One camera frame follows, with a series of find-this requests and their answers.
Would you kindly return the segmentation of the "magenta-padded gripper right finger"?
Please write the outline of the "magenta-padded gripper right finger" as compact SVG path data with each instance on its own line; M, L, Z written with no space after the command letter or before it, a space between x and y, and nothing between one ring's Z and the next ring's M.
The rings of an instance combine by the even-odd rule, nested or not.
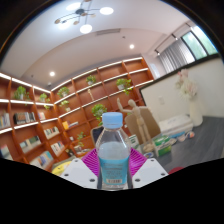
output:
M136 189L166 177L168 173L155 158L147 159L135 149L129 157L128 188Z

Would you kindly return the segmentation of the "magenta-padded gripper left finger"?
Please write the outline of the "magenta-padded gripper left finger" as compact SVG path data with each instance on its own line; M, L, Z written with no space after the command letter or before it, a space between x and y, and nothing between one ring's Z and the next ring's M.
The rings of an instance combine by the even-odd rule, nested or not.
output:
M96 189L99 175L100 163L97 151L93 149L82 159L73 159L61 174L61 178L84 188Z

